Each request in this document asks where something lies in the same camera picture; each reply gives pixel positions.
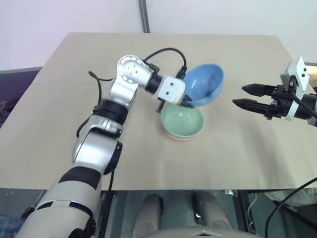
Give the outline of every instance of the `table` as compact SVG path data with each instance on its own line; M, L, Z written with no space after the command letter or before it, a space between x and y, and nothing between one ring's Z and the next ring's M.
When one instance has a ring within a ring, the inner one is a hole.
M183 51L189 70L221 65L222 95L199 108L205 118L201 134L178 142L160 129L159 101L139 89L120 139L124 147L113 189L283 189L317 175L314 127L299 119L268 121L232 103L252 98L241 90L245 84L281 83L279 74L291 58L276 36L71 33L0 130L0 187L48 189L71 167L76 129L97 102L88 71L114 77L122 56L144 58L163 47ZM169 75L182 65L173 52L152 62ZM104 96L110 86L103 83ZM108 181L104 176L102 189Z

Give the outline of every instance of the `robotic arm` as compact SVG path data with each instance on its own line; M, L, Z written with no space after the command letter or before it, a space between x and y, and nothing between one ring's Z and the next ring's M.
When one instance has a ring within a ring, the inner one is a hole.
M250 99L235 99L232 102L242 109L263 114L268 120L272 117L286 117L286 120L300 118L307 120L310 125L317 126L317 95L305 94L309 75L303 58L299 57L291 61L280 77L283 85L270 86L255 83L242 87L253 96L271 96L273 101L270 105Z
M137 56L119 60L109 98L93 109L80 131L73 149L73 167L47 191L17 238L85 238L94 234L102 175L118 163L122 150L118 139L138 86L172 104L181 104L185 95L182 80L160 76L158 71Z

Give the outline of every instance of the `blue bowl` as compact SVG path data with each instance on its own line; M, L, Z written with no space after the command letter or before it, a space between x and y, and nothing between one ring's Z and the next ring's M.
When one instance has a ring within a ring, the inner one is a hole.
M202 64L192 69L184 78L186 95L191 99L185 102L194 107L210 103L221 93L223 79L223 70L216 64Z

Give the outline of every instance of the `green bowl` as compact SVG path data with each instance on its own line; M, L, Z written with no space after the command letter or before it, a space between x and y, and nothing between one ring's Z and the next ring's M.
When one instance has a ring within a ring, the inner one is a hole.
M166 132L175 139L190 139L204 127L204 120L199 111L171 104L163 108L160 122Z

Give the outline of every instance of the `white wall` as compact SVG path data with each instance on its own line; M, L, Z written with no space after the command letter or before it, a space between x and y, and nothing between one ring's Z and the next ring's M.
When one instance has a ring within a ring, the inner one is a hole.
M317 62L317 0L147 0L152 32L278 35ZM43 66L68 32L141 32L138 0L0 0L0 70Z
M317 62L317 0L148 0L151 32L277 35Z
M0 70L43 66L68 32L142 32L138 0L0 0Z

